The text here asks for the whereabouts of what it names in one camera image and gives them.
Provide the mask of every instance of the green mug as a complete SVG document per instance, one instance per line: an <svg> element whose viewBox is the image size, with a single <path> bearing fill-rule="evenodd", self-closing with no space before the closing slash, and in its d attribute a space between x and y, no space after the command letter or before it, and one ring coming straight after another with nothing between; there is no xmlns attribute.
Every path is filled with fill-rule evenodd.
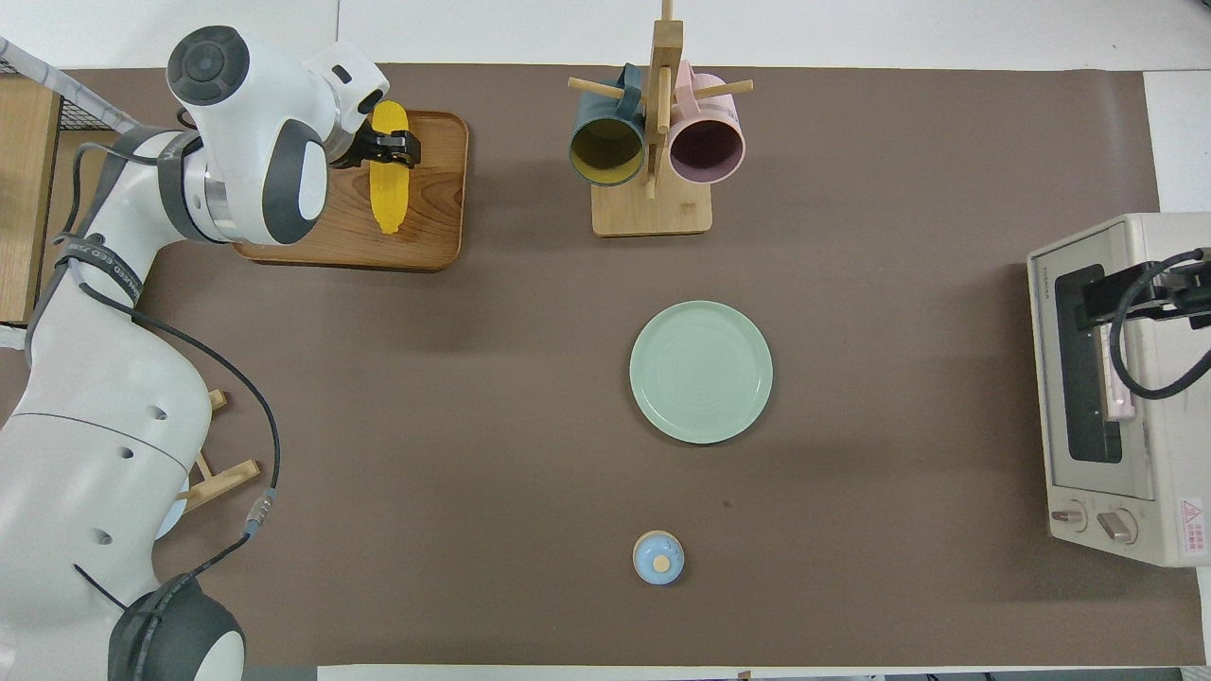
<svg viewBox="0 0 1211 681"><path fill-rule="evenodd" d="M621 99L596 92L580 96L568 159L580 177L593 184L622 184L643 167L645 120L639 104L641 80L639 67L626 64L616 82L603 82L621 88Z"/></svg>

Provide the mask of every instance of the oven window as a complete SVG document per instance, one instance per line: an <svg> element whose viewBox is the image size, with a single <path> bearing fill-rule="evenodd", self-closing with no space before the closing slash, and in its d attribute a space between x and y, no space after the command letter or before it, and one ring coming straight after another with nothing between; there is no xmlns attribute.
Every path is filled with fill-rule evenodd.
<svg viewBox="0 0 1211 681"><path fill-rule="evenodd" d="M1090 265L1056 279L1056 320L1060 327L1060 371L1068 425L1068 453L1081 462L1119 463L1123 441L1119 424L1102 418L1102 360L1094 333L1083 328L1085 305L1080 290L1106 276L1102 265Z"/></svg>

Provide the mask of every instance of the logo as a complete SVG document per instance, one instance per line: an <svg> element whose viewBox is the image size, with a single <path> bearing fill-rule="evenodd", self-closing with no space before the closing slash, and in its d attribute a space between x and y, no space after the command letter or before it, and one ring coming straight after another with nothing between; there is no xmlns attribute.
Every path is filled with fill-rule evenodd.
<svg viewBox="0 0 1211 681"><path fill-rule="evenodd" d="M1195 517L1203 515L1203 509L1189 502L1182 502L1182 523L1187 525Z"/></svg>

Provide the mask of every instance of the pink mug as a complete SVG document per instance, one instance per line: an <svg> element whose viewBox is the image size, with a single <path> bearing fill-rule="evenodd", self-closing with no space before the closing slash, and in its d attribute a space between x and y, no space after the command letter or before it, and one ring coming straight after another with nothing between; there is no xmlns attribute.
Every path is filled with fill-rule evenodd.
<svg viewBox="0 0 1211 681"><path fill-rule="evenodd" d="M711 74L695 74L689 62L677 69L677 103L670 114L668 160L673 172L688 182L713 184L736 172L745 160L736 101L721 95L699 101L694 91L723 85Z"/></svg>

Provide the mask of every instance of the warning label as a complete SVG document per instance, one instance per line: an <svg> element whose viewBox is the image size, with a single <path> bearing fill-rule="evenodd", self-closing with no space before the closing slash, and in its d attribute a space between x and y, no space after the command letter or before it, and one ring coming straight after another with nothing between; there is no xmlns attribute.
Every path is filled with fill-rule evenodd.
<svg viewBox="0 0 1211 681"><path fill-rule="evenodd" d="M1178 515L1182 516L1182 553L1188 556L1206 555L1206 521L1203 515L1203 499L1178 499L1177 505Z"/></svg>

